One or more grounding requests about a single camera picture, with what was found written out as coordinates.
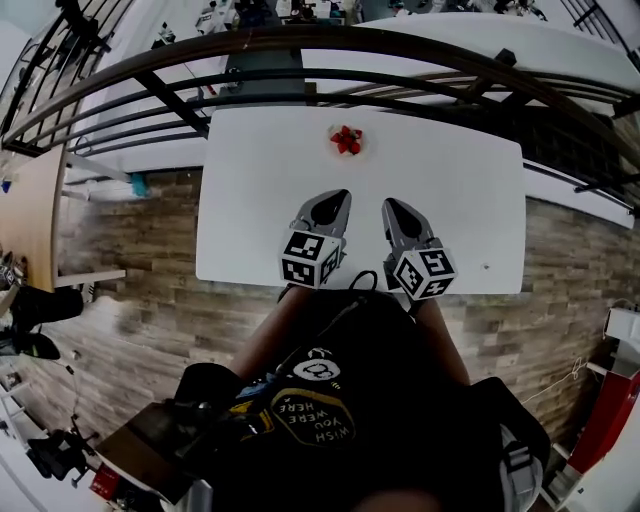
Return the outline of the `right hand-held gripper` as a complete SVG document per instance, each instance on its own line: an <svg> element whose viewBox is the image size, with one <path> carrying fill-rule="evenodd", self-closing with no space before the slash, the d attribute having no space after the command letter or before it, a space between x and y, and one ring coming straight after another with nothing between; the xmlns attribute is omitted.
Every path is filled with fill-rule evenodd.
<svg viewBox="0 0 640 512"><path fill-rule="evenodd" d="M412 301L442 296L458 273L449 249L439 238L432 238L426 217L396 198L384 200L382 214L385 236L392 248L403 247L407 240L426 241L389 254L383 264L388 290L401 289Z"/></svg>

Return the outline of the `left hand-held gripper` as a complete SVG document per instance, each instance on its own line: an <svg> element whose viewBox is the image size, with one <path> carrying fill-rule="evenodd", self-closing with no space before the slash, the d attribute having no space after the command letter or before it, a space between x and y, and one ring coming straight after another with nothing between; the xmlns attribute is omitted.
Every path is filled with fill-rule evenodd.
<svg viewBox="0 0 640 512"><path fill-rule="evenodd" d="M283 281L310 289L326 285L346 256L344 237L352 195L347 189L323 192L307 200L286 231L279 253Z"/></svg>

